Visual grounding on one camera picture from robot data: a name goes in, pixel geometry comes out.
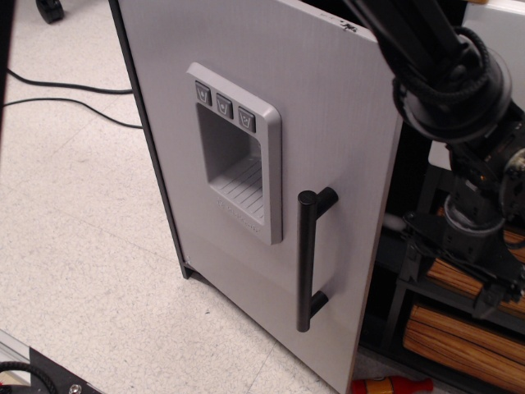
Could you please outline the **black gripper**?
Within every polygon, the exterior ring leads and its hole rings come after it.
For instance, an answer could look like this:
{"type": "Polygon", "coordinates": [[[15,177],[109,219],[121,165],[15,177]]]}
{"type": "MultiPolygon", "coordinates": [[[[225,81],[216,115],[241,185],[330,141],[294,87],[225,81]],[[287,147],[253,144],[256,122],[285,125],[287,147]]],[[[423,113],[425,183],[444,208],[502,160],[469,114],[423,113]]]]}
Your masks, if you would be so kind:
{"type": "Polygon", "coordinates": [[[485,319],[502,301],[524,295],[524,264],[504,242],[503,230],[458,229],[444,216],[409,212],[404,215],[407,248],[399,278],[418,282],[423,255],[441,259],[477,279],[484,286],[473,304],[473,317],[485,319]]]}

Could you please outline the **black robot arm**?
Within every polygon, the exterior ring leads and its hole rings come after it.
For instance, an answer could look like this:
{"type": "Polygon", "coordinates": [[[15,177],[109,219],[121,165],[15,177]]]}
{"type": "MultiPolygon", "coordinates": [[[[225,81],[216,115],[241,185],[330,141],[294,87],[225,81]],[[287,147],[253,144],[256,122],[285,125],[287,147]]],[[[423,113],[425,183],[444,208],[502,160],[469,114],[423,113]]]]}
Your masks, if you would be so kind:
{"type": "Polygon", "coordinates": [[[450,153],[454,185],[440,216],[407,213],[411,245],[483,285],[485,318],[524,293],[524,266],[504,225],[524,215],[524,112],[509,71],[472,30],[451,25],[434,1],[351,1],[394,73],[403,118],[450,153]]]}

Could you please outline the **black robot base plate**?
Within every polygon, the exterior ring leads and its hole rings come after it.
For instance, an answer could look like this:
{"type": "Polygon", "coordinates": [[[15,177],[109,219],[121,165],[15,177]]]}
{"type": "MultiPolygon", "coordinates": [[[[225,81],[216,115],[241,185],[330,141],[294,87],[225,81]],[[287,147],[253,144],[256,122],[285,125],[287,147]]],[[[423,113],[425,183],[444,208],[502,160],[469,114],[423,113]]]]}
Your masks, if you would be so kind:
{"type": "Polygon", "coordinates": [[[47,356],[30,348],[30,364],[43,371],[54,383],[59,393],[100,394],[91,383],[57,364],[47,356]]]}

